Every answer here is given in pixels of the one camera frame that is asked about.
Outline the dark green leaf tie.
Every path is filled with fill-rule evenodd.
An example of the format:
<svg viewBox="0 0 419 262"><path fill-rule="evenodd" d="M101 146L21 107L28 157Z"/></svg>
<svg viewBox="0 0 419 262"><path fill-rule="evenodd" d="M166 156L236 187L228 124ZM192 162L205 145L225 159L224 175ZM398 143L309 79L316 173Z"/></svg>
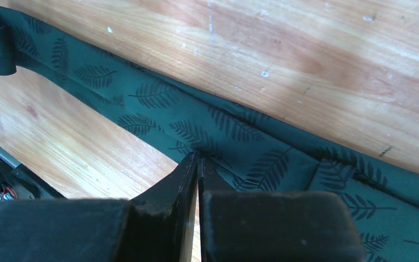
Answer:
<svg viewBox="0 0 419 262"><path fill-rule="evenodd" d="M419 174L171 80L0 7L0 75L34 71L176 162L212 158L238 191L325 190L348 207L368 261L419 261Z"/></svg>

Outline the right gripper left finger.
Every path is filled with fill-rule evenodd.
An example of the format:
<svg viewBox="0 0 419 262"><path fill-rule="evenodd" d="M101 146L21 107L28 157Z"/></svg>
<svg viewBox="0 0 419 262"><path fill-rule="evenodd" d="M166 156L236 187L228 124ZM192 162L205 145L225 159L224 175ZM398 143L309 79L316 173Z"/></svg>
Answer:
<svg viewBox="0 0 419 262"><path fill-rule="evenodd" d="M131 199L115 261L191 261L199 155Z"/></svg>

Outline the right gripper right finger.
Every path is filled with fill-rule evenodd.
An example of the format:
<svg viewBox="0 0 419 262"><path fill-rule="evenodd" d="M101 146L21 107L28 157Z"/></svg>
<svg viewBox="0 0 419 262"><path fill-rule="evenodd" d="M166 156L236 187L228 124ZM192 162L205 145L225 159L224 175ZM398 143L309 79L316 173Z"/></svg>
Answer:
<svg viewBox="0 0 419 262"><path fill-rule="evenodd" d="M199 197L199 220L200 220L200 243L201 261L208 261L206 258L206 233L205 233L205 200L204 193L210 191L234 189L218 174L215 164L209 158L200 158L197 166L197 185Z"/></svg>

